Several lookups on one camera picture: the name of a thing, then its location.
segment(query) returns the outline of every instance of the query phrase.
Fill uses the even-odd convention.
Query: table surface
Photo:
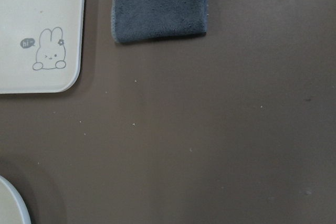
[[[336,0],[209,0],[205,37],[129,45],[111,2],[71,89],[0,96],[33,223],[336,222]]]

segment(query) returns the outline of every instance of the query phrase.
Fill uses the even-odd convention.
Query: speech bubble
[[[26,38],[21,41],[20,45],[23,49],[27,49],[35,45],[35,40],[32,38]]]

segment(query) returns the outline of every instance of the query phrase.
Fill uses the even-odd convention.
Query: gray towel
[[[112,35],[117,42],[206,30],[207,0],[113,0]]]

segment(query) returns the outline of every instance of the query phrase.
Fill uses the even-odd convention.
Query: cartoon rabbit
[[[39,40],[39,48],[36,52],[34,70],[61,69],[66,67],[63,30],[56,27],[53,30],[42,31]]]

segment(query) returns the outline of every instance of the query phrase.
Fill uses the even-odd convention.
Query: white plate
[[[27,207],[14,186],[0,176],[0,224],[30,224]]]
[[[70,88],[80,71],[84,0],[0,3],[0,93]]]

